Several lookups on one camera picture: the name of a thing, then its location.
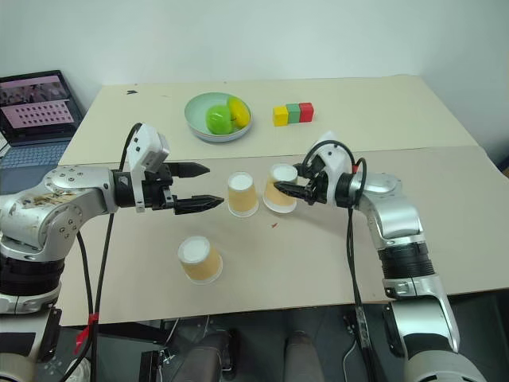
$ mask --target green ball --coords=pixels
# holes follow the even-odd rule
[[[231,112],[226,105],[215,105],[207,110],[207,128],[217,135],[230,134],[233,131]]]

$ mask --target yellow ball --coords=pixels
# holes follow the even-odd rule
[[[231,117],[233,118],[234,124],[242,129],[246,127],[251,121],[251,114],[246,104],[242,100],[230,97],[228,98],[228,107],[230,108]]]

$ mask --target white wall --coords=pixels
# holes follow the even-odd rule
[[[101,84],[416,74],[509,155],[507,0],[0,0],[0,76]]]

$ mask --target cardboard sheet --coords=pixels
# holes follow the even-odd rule
[[[478,146],[358,153],[371,172],[399,177],[418,207],[429,255],[449,294],[509,287],[507,233],[509,179]],[[226,196],[227,178],[250,173],[260,194],[271,165],[301,157],[200,161],[211,173],[177,179],[178,197],[210,193]],[[222,204],[200,214],[167,211],[137,214],[121,209],[111,237],[101,305],[101,322],[130,322],[201,314],[351,303],[352,284],[345,258],[347,213],[325,205],[297,208],[282,216],[259,210],[233,217]],[[107,216],[82,229],[93,288],[97,282]],[[185,277],[177,249],[187,236],[202,235],[220,250],[223,274],[198,286]],[[365,302],[386,299],[383,273],[366,220],[355,215],[356,269]],[[87,320],[78,245],[66,259],[58,306],[63,325]]]

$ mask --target red cable tie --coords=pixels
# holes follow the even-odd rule
[[[76,355],[80,351],[81,345],[87,340],[88,334],[90,333],[90,327],[94,322],[99,320],[99,313],[93,313],[88,315],[88,325],[76,336],[76,347],[74,348],[74,354]]]

